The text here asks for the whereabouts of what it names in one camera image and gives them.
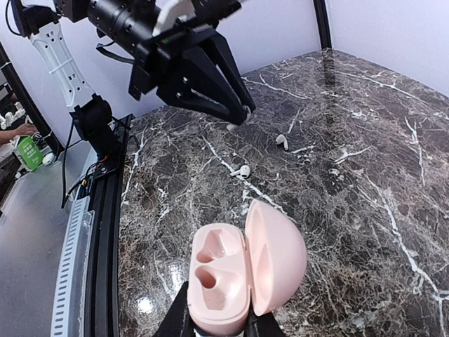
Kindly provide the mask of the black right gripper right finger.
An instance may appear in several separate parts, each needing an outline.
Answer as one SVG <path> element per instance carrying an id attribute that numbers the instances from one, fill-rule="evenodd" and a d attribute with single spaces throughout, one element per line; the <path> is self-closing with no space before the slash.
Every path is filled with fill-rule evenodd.
<path id="1" fill-rule="evenodd" d="M 272 313 L 257 316 L 253 306 L 250 305 L 245 337 L 283 337 L 283 332 Z"/>

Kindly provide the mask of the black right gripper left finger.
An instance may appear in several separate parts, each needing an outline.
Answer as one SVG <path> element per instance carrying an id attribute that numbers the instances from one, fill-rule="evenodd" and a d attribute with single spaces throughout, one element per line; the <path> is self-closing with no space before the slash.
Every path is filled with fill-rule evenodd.
<path id="1" fill-rule="evenodd" d="M 185 282 L 182 285 L 164 318 L 164 336 L 195 336 L 194 323 L 190 317 L 187 304 L 188 286 L 189 282 Z"/>

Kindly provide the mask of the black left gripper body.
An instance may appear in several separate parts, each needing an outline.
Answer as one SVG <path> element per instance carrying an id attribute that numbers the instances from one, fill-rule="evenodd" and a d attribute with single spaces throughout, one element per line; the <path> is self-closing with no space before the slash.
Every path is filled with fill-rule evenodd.
<path id="1" fill-rule="evenodd" d="M 140 43 L 128 92 L 136 100 L 156 89 L 164 102 L 223 102 L 224 49 L 225 38 L 212 27 Z"/>

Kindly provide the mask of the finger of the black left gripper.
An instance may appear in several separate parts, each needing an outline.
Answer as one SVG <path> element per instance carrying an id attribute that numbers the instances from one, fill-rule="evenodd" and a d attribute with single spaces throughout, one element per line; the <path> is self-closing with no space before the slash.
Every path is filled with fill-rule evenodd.
<path id="1" fill-rule="evenodd" d="M 203 112 L 233 125 L 246 120 L 246 109 L 224 74 L 199 46 L 172 60 L 156 94 L 167 105 Z"/>
<path id="2" fill-rule="evenodd" d="M 255 103 L 241 78 L 227 40 L 214 30 L 207 44 L 213 62 L 224 74 L 225 79 L 240 100 L 243 108 L 247 109 L 249 114 L 252 114 L 255 111 Z"/>

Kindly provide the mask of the pink earbud charging case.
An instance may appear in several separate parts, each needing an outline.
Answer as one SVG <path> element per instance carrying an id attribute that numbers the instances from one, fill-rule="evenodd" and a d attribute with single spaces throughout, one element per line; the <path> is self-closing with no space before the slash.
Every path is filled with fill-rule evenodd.
<path id="1" fill-rule="evenodd" d="M 252 200 L 245 229 L 204 225 L 194 234 L 187 307 L 202 336 L 236 336 L 250 312 L 261 317 L 284 305 L 307 269 L 307 249 L 293 222 Z"/>

